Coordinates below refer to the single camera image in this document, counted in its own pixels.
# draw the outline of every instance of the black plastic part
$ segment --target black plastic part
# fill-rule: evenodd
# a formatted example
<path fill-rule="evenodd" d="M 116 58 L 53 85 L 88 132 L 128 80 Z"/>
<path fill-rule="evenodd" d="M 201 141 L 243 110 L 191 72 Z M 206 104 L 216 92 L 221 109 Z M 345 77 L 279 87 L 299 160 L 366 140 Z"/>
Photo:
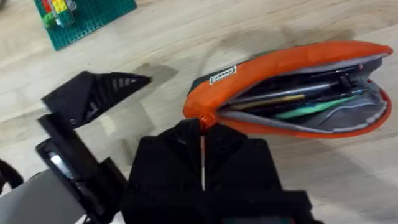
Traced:
<path fill-rule="evenodd" d="M 110 158 L 99 163 L 58 114 L 45 115 L 39 123 L 50 136 L 36 146 L 41 158 L 86 210 L 92 223 L 110 223 L 120 210 L 126 179 Z"/>
<path fill-rule="evenodd" d="M 0 159 L 0 195 L 6 183 L 14 189 L 23 184 L 24 179 L 12 166 Z"/>
<path fill-rule="evenodd" d="M 77 128 L 90 123 L 150 81 L 150 77 L 130 73 L 81 72 L 42 100 L 50 111 L 59 113 Z"/>
<path fill-rule="evenodd" d="M 233 217 L 289 217 L 316 223 L 304 191 L 284 191 L 267 143 L 216 125 L 205 138 L 205 190 L 200 122 L 190 119 L 142 138 L 121 211 L 131 223 L 222 223 Z"/>

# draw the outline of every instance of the red lego brick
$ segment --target red lego brick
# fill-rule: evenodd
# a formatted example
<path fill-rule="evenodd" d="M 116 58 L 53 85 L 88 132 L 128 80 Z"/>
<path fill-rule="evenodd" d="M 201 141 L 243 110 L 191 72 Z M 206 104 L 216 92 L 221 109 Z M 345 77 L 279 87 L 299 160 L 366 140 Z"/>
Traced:
<path fill-rule="evenodd" d="M 52 12 L 51 6 L 47 0 L 42 0 L 42 4 L 46 13 Z"/>

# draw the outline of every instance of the gray lining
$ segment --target gray lining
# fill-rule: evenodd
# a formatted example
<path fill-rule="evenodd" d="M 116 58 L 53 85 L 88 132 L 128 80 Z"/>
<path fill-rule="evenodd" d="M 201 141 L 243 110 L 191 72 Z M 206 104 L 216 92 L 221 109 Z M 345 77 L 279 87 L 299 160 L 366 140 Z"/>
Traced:
<path fill-rule="evenodd" d="M 368 57 L 344 60 L 344 61 L 340 61 L 340 62 L 336 62 L 336 63 L 330 63 L 330 64 L 326 64 L 326 65 L 319 65 L 319 66 L 309 67 L 309 68 L 301 68 L 301 69 L 294 70 L 292 72 L 283 73 L 283 74 L 280 74 L 280 75 L 325 72 L 325 71 L 330 71 L 330 70 L 336 70 L 338 68 L 344 68 L 344 67 L 349 67 L 349 66 L 353 66 L 353 65 L 364 64 L 366 62 L 370 62 L 370 61 L 377 60 L 377 59 L 380 59 L 380 58 L 384 58 L 384 57 L 387 57 L 387 56 L 388 56 L 388 54 L 371 55 L 371 56 L 368 56 Z"/>
<path fill-rule="evenodd" d="M 387 56 L 387 54 L 372 55 L 369 57 L 345 60 L 333 64 L 303 68 L 281 75 L 334 70 L 341 67 L 349 67 L 352 65 L 378 60 L 385 56 Z M 359 81 L 360 85 L 365 86 L 369 90 L 363 95 L 363 97 L 330 108 L 320 114 L 315 115 L 313 119 L 307 121 L 306 123 L 293 124 L 286 121 L 265 118 L 241 111 L 219 111 L 219 114 L 227 118 L 249 123 L 312 133 L 333 134 L 363 129 L 377 121 L 387 109 L 387 102 L 382 100 L 380 88 L 375 83 L 368 83 L 368 78 L 371 72 L 373 72 L 373 70 L 370 72 L 360 72 L 355 77 L 355 79 Z"/>
<path fill-rule="evenodd" d="M 243 113 L 240 111 L 220 111 L 220 115 L 227 117 L 227 118 L 236 119 L 239 121 L 245 121 L 245 122 L 249 122 L 249 123 L 272 126 L 272 127 L 276 127 L 276 128 L 285 128 L 285 129 L 296 130 L 296 131 L 308 131 L 308 132 L 313 132 L 313 133 L 325 133 L 325 134 L 332 133 L 331 131 L 323 131 L 323 130 L 319 130 L 319 129 L 308 128 L 308 127 L 304 127 L 301 125 L 292 124 L 292 123 L 280 121 L 277 119 L 260 117 L 260 116 L 256 116 L 253 114 Z"/>

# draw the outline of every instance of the black strap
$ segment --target black strap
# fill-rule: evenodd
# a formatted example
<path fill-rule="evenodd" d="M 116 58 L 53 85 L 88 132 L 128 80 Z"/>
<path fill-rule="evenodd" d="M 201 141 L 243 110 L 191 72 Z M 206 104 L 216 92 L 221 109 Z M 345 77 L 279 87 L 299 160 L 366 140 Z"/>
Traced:
<path fill-rule="evenodd" d="M 0 159 L 0 194 L 6 182 L 8 182 L 11 188 L 14 189 L 23 184 L 24 179 L 7 162 Z"/>

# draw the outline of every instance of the yellow lego brick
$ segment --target yellow lego brick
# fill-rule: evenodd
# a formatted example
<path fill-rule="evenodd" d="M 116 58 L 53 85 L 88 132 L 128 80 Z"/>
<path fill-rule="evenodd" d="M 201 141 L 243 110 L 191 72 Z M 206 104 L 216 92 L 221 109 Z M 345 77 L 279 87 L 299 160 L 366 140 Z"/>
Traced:
<path fill-rule="evenodd" d="M 68 9 L 68 6 L 64 0 L 51 0 L 51 1 L 57 13 L 63 12 Z"/>

